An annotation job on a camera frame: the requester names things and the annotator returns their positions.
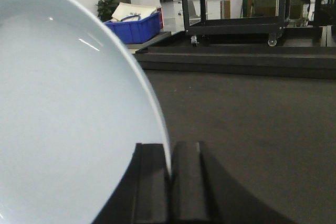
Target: potted plant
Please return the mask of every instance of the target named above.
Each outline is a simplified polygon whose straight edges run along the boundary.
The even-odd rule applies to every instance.
[[[98,18],[102,22],[110,20],[118,5],[116,0],[98,0]]]

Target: cart wheel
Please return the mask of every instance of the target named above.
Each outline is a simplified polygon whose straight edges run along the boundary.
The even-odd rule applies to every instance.
[[[275,47],[277,43],[278,43],[278,41],[276,39],[275,40],[269,40],[269,41],[267,41],[267,44],[270,47]]]
[[[193,47],[197,47],[197,44],[198,44],[197,35],[191,36],[191,45],[193,45]]]

